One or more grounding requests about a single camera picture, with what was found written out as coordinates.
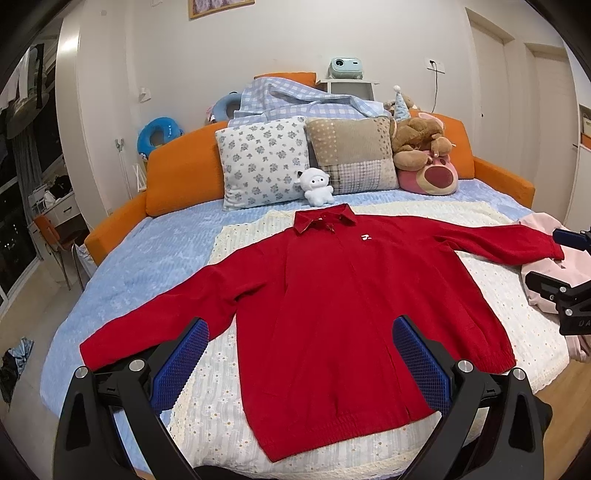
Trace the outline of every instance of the sweater collar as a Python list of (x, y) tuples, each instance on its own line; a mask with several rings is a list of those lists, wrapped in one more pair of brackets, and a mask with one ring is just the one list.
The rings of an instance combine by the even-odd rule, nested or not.
[(313, 222), (318, 220), (339, 220), (345, 225), (357, 223), (356, 215), (349, 204), (342, 203), (322, 209), (298, 210), (295, 213), (294, 228), (298, 233), (303, 233)]

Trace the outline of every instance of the white door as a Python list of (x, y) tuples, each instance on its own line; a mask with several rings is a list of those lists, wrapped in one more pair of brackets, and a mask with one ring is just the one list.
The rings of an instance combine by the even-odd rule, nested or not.
[(540, 153), (533, 209), (564, 222), (579, 143), (573, 73), (567, 58), (534, 55), (539, 85)]
[(480, 76), (480, 136), (474, 153), (486, 161), (514, 170), (507, 156), (509, 141), (509, 76), (503, 41), (471, 23)]
[(573, 198), (566, 219), (566, 227), (574, 232), (589, 230), (591, 227), (591, 150), (583, 146), (580, 149)]

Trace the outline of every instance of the white floral pillow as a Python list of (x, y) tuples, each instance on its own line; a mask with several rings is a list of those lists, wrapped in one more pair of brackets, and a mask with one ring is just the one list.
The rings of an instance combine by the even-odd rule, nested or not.
[(309, 168), (303, 116), (216, 132), (224, 173), (224, 210), (304, 197), (297, 173)]

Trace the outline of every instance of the sweater cuff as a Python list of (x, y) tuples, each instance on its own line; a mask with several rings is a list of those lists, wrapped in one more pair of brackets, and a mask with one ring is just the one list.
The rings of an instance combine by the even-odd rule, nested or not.
[(551, 236), (550, 242), (552, 243), (552, 250), (554, 252), (553, 258), (555, 260), (564, 260), (564, 251), (562, 250), (562, 247), (557, 244)]

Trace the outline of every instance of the blue gripper pad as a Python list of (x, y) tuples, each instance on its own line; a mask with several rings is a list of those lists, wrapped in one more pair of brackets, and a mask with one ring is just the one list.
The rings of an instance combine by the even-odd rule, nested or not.
[(209, 341), (209, 328), (199, 320), (177, 345), (174, 352), (154, 377), (150, 404), (156, 412), (174, 407)]
[(394, 320), (392, 337), (429, 407), (447, 414), (452, 406), (451, 380), (425, 343), (403, 317)]

